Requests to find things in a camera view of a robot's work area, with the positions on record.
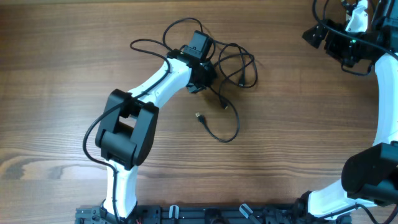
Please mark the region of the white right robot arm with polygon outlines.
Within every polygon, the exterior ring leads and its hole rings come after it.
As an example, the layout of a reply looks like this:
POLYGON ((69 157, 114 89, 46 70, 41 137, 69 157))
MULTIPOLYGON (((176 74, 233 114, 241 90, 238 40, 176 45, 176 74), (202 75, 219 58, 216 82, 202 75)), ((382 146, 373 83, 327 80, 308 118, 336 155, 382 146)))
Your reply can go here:
POLYGON ((366 74, 375 72, 378 84, 378 119, 373 145, 344 164, 341 179, 297 200, 309 218, 336 221, 353 210, 397 205, 397 1, 342 1, 345 23, 317 13, 317 24, 302 37, 311 46, 325 43, 325 52, 351 73, 368 60, 366 74))

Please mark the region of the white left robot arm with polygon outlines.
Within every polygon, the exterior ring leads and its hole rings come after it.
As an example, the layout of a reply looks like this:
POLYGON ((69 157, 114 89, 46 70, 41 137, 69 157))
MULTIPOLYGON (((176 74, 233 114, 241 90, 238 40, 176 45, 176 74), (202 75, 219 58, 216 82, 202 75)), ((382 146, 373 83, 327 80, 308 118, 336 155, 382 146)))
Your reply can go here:
POLYGON ((198 93, 216 78, 206 56, 214 40, 199 30, 182 50, 171 50, 147 81, 129 91, 115 89, 99 121, 95 144, 108 167, 106 216, 126 222, 137 205, 138 167, 152 148, 159 110, 180 89, 198 93))

